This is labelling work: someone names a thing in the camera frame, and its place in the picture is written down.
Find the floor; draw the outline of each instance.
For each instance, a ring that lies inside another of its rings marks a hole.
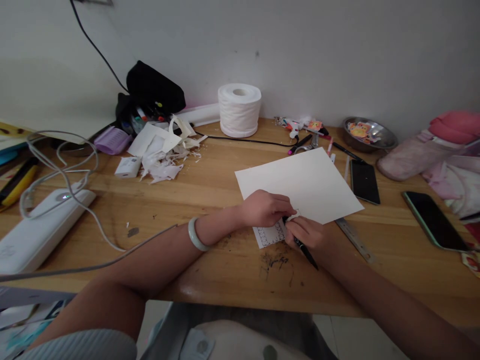
[[[166,301],[157,300],[146,303],[137,341],[137,359],[147,347],[150,329],[164,316],[168,305]],[[340,360],[408,359],[371,319],[314,315],[313,320],[331,351]]]

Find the white power strip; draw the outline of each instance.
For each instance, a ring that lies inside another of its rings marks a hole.
[[[34,219],[24,219],[0,241],[0,274],[30,273],[38,269],[85,211],[68,189],[57,189],[31,212],[39,215],[59,202],[63,204]],[[75,197],[86,207],[96,195],[80,190]]]

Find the hand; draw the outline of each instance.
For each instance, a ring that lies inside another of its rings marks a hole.
[[[293,249],[300,251],[294,242],[294,237],[300,240],[308,248],[312,256],[317,259],[325,250],[329,237],[321,223],[298,216],[285,224],[287,234],[285,242]]]
[[[245,227],[269,228],[282,217],[290,217],[297,213],[290,204],[288,196],[272,194],[264,190],[252,193],[238,209]]]

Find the sleeve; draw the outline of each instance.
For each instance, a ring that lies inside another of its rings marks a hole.
[[[135,360],[137,345],[127,334],[90,329],[58,337],[23,353],[17,360]]]

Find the smartphone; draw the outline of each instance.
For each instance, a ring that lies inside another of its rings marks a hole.
[[[405,191],[401,194],[421,228],[435,246],[458,252],[469,250],[459,233],[429,195],[413,191]]]
[[[364,161],[350,162],[351,190],[359,199],[380,205],[379,187],[375,177],[375,168]]]

